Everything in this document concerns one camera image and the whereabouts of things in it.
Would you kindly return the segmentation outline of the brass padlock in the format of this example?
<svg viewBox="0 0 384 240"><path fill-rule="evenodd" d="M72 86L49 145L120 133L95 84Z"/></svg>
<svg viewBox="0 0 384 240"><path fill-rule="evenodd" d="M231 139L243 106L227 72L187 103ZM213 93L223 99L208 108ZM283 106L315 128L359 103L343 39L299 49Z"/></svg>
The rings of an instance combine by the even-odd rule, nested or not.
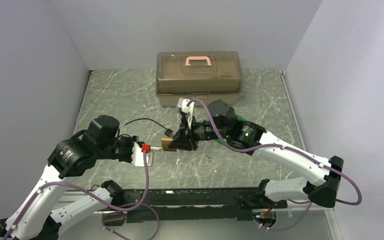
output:
<svg viewBox="0 0 384 240"><path fill-rule="evenodd" d="M170 148L171 138L162 138L160 146L151 146L149 153L149 163L151 167L159 167L167 164L176 164L178 162L178 151Z"/></svg>

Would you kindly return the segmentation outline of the small silver key pair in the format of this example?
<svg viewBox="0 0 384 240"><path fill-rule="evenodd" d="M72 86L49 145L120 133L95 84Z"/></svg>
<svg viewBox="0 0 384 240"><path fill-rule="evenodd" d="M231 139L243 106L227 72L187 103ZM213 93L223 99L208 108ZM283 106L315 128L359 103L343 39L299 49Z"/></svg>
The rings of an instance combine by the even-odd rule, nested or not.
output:
<svg viewBox="0 0 384 240"><path fill-rule="evenodd" d="M212 158L212 156L210 154L208 154L207 157L206 157L205 165L208 166L208 165L213 165L213 164L214 164L213 163L213 158Z"/></svg>

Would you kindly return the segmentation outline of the green cable lock loop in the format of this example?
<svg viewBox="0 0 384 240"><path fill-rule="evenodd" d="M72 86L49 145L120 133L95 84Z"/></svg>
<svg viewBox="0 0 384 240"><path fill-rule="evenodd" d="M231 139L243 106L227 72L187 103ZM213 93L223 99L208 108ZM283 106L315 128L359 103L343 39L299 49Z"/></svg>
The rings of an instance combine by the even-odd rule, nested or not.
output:
<svg viewBox="0 0 384 240"><path fill-rule="evenodd" d="M238 114L236 114L236 117L237 117L237 119L239 120L239 121L247 121L244 117L242 117L242 116L240 116L240 115L238 115ZM222 142L219 140L219 139L216 139L215 140L218 144L222 144Z"/></svg>

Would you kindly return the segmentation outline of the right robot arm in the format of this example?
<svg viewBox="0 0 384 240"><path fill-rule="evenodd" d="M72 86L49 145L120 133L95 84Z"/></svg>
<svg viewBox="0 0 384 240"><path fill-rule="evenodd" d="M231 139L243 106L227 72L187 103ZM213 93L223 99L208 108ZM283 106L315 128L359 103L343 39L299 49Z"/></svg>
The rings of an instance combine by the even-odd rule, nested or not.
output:
<svg viewBox="0 0 384 240"><path fill-rule="evenodd" d="M234 108L222 100L204 106L208 119L203 121L196 121L194 106L189 99L178 100L181 122L169 149L196 151L199 142L218 140L236 153L273 161L299 175L284 180L263 179L255 194L256 203L262 208L289 199L308 200L325 208L333 208L339 202L342 158L313 155L295 147L256 123L238 119Z"/></svg>

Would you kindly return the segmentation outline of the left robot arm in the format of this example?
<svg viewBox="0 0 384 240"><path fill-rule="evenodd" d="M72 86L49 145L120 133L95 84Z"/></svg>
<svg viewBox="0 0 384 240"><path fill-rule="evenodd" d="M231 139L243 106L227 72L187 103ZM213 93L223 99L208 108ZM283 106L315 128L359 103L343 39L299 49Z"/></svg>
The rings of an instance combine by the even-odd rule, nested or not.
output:
<svg viewBox="0 0 384 240"><path fill-rule="evenodd" d="M120 134L119 121L108 115L93 119L88 128L60 141L47 159L47 165L33 190L9 218L0 219L0 237L13 240L56 240L63 232L105 205L119 209L126 201L125 191L113 180L65 207L55 205L72 184L97 160L131 163L137 136ZM96 200L97 196L104 204Z"/></svg>

